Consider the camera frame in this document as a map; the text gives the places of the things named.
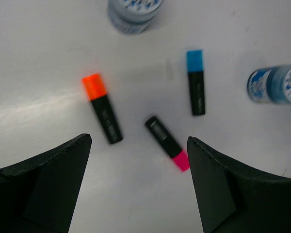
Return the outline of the pink capped black highlighter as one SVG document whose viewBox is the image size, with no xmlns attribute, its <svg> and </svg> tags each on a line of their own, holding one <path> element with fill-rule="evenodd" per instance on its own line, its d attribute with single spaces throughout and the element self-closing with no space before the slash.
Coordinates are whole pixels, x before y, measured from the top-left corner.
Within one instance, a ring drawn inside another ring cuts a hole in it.
<svg viewBox="0 0 291 233">
<path fill-rule="evenodd" d="M 145 127 L 181 172 L 190 168 L 186 151 L 157 116 L 151 116 L 145 122 Z"/>
</svg>

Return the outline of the blue capped black highlighter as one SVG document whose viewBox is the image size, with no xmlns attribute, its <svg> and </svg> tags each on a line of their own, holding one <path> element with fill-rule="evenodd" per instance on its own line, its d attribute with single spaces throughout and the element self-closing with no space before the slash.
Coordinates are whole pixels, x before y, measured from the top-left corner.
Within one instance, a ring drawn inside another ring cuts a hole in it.
<svg viewBox="0 0 291 233">
<path fill-rule="evenodd" d="M 191 112 L 193 116 L 206 113 L 203 51 L 191 50 L 186 53 Z"/>
</svg>

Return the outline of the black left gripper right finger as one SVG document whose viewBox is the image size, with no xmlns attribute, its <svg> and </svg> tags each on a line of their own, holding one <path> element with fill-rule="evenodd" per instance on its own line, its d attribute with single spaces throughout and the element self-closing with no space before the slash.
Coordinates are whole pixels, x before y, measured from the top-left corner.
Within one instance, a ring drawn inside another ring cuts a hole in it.
<svg viewBox="0 0 291 233">
<path fill-rule="evenodd" d="M 291 178 L 248 166 L 189 137 L 187 151 L 206 233 L 291 233 Z"/>
</svg>

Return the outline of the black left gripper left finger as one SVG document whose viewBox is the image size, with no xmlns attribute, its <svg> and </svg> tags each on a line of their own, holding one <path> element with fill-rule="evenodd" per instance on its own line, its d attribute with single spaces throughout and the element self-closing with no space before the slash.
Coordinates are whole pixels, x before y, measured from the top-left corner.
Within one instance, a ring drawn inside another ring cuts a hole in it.
<svg viewBox="0 0 291 233">
<path fill-rule="evenodd" d="M 67 233 L 91 144 L 83 133 L 0 168 L 0 233 Z"/>
</svg>

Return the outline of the orange capped black highlighter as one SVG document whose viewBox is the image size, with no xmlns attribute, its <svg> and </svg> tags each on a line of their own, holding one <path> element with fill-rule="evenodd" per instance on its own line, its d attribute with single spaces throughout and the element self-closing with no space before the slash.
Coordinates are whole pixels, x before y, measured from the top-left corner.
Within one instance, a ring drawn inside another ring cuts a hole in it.
<svg viewBox="0 0 291 233">
<path fill-rule="evenodd" d="M 123 135 L 101 74 L 92 74 L 81 81 L 108 142 L 122 141 Z"/>
</svg>

